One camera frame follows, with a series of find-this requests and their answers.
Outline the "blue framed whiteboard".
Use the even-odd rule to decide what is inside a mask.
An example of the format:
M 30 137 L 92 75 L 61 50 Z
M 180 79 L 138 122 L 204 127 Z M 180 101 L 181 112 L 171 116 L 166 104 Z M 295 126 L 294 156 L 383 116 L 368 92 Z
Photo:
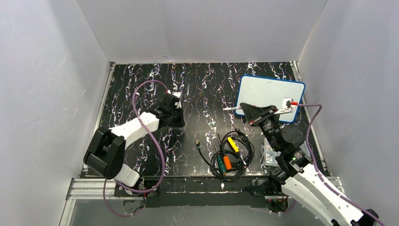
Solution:
M 258 107 L 274 105 L 281 109 L 284 98 L 300 102 L 305 88 L 306 85 L 299 81 L 245 74 L 240 79 L 236 106 L 244 102 Z

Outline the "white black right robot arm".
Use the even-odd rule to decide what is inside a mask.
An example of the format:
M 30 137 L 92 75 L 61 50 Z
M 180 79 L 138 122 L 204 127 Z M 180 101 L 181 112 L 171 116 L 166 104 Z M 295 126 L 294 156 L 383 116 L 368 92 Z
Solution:
M 240 103 L 240 109 L 251 127 L 259 127 L 272 150 L 279 153 L 278 168 L 265 181 L 265 188 L 283 193 L 300 203 L 326 226 L 383 225 L 378 214 L 351 201 L 319 170 L 313 153 L 307 155 L 303 143 L 309 144 L 310 128 L 303 136 L 294 126 L 282 126 L 280 115 L 303 106 L 285 100 L 283 108 L 274 105 L 258 107 Z

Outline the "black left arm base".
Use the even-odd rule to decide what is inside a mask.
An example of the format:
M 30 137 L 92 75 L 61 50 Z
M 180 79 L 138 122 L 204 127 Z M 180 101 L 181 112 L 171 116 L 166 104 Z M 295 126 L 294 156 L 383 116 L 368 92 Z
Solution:
M 163 177 L 156 177 L 157 180 L 150 180 L 149 178 L 138 178 L 133 185 L 125 184 L 121 181 L 115 180 L 118 189 L 124 191 L 129 198 L 135 197 L 138 200 L 130 200 L 130 202 L 139 201 L 138 206 L 134 210 L 124 210 L 124 217 L 133 217 L 144 210 L 147 204 L 147 197 L 151 193 L 159 190 Z

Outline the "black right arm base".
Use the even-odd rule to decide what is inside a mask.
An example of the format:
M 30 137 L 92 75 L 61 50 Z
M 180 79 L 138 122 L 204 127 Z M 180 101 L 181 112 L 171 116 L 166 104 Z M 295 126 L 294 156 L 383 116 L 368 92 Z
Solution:
M 281 184 L 272 179 L 251 180 L 245 186 L 244 191 L 252 196 L 265 197 L 266 208 L 271 214 L 287 214 L 296 205 L 296 200 L 293 200 L 292 204 L 289 203 L 289 195 L 284 194 Z

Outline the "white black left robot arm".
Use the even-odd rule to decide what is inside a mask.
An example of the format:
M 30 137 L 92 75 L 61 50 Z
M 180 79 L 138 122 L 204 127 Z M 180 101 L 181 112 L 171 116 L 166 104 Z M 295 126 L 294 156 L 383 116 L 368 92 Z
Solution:
M 125 150 L 138 139 L 164 127 L 184 126 L 180 92 L 168 92 L 155 107 L 122 125 L 99 127 L 89 143 L 83 162 L 106 179 L 133 188 L 141 179 L 138 172 L 124 164 Z

